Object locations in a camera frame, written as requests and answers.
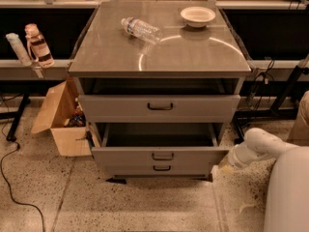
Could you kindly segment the tan robot base cover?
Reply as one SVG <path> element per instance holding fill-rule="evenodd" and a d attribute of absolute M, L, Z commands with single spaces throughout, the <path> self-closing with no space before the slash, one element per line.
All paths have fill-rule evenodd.
<path fill-rule="evenodd" d="M 287 139 L 299 146 L 309 146 L 309 91 L 300 100 L 295 123 Z"/>

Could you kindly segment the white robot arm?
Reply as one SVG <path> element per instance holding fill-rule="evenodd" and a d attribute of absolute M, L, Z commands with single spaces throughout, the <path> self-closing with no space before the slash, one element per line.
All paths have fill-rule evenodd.
<path fill-rule="evenodd" d="M 309 147 L 298 146 L 259 128 L 249 129 L 219 163 L 243 169 L 276 159 L 267 188 L 264 232 L 309 232 Z"/>

